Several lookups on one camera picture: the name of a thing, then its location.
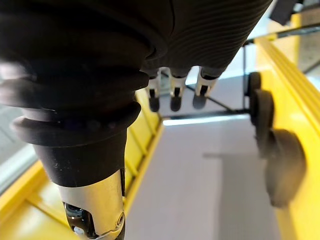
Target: black caster wheel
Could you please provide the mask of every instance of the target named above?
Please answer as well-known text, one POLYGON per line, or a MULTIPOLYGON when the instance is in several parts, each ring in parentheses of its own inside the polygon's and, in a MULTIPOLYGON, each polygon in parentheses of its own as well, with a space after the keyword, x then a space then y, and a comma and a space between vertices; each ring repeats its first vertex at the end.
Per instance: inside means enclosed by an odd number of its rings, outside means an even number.
POLYGON ((170 102, 170 108, 172 111, 177 112, 181 108, 181 100, 182 98, 179 96, 172 96, 170 102))
POLYGON ((250 119, 255 125, 256 143, 260 157, 266 155, 269 129, 273 125, 274 100, 272 94, 265 90, 255 90, 251 96, 250 119))
POLYGON ((203 109, 206 105, 207 98, 205 96, 197 96, 196 94, 193 97, 192 105, 195 109, 203 109))
POLYGON ((160 108, 160 102, 158 97, 149 98, 149 107, 152 112, 158 112, 160 108))
POLYGON ((259 72, 251 72, 248 75, 247 86, 244 95, 250 97, 257 89, 261 89, 261 75, 259 72))
POLYGON ((270 204, 285 208, 294 199, 306 173, 304 150, 297 136, 284 129, 269 132, 264 171, 270 204))

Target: robotic finger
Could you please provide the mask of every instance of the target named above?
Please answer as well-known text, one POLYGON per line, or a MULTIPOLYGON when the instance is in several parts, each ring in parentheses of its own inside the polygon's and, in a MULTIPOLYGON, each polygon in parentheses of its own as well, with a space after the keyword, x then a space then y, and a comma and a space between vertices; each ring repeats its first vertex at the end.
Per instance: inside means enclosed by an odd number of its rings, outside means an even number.
POLYGON ((148 87, 146 88, 149 107, 152 112, 158 112, 160 108, 159 93, 160 93, 160 82, 161 74, 159 69, 146 70, 145 73, 149 76, 148 87))
POLYGON ((171 101, 170 108, 177 112, 181 108, 182 95, 186 88, 186 79, 190 68, 170 68, 171 101))
POLYGON ((207 96, 215 87, 220 74, 221 72, 214 68, 200 67, 192 102, 195 109, 203 109, 205 107, 207 96))

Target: metal rod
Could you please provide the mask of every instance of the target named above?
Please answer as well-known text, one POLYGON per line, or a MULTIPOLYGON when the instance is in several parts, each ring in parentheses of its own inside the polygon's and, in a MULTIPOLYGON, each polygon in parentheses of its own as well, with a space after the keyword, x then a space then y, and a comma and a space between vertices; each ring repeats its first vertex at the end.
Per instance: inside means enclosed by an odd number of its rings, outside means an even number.
POLYGON ((308 67, 306 70, 303 71, 303 73, 305 75, 307 75, 308 73, 310 73, 311 71, 313 71, 314 69, 316 69, 317 67, 320 66, 320 60, 317 61, 315 64, 313 64, 312 66, 308 67))
POLYGON ((246 46, 243 46, 243 77, 242 77, 242 108, 246 108, 246 99, 245 99, 245 87, 246 87, 246 68, 247 68, 247 55, 246 55, 246 46))
MULTIPOLYGON (((196 90, 188 85, 185 86, 187 89, 193 91, 193 92, 196 92, 196 90)), ((214 102, 215 104, 223 107, 224 109, 227 109, 228 111, 233 111, 232 108, 228 107, 227 105, 223 104, 222 102, 218 101, 218 100, 215 100, 214 98, 210 97, 210 96, 207 96, 206 97, 208 100, 210 100, 211 102, 214 102)))
POLYGON ((207 118, 207 117, 222 117, 240 114, 248 114, 247 109, 234 109, 233 111, 210 111, 197 114, 183 114, 183 115, 167 115, 162 116, 162 119, 179 120, 179 119, 194 119, 194 118, 207 118))
POLYGON ((278 32, 273 32, 273 33, 269 33, 267 35, 262 35, 262 36, 258 36, 255 38, 251 38, 248 39, 247 41, 245 41, 245 43, 243 44, 243 46, 248 45, 248 44, 253 44, 254 40, 256 38, 261 38, 261 37, 270 37, 272 35, 275 35, 276 38, 275 39, 281 39, 281 38, 285 38, 285 37, 289 37, 289 36, 297 36, 297 35, 308 35, 308 34, 313 34, 313 33, 317 33, 320 32, 320 24, 316 23, 316 24, 310 24, 310 25, 306 25, 303 27, 297 27, 297 28, 293 28, 293 29, 289 29, 289 30, 285 30, 285 31, 278 31, 278 32))

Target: yellow railing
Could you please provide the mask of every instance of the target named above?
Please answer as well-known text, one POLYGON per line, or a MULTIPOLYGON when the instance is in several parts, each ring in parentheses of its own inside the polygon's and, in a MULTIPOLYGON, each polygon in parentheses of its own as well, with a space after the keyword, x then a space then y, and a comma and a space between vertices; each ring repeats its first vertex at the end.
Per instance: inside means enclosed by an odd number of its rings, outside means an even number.
POLYGON ((283 240, 320 240, 320 93, 296 65, 265 38, 255 40, 261 88, 274 101, 273 128, 297 135, 307 171, 292 202, 276 215, 283 240))

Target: gray floor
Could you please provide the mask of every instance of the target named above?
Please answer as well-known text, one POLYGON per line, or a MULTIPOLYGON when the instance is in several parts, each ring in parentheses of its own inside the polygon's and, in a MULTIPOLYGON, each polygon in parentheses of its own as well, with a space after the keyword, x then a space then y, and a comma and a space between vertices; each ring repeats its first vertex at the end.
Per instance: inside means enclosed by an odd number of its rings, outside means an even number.
POLYGON ((278 240, 248 120, 167 126, 127 240, 278 240))

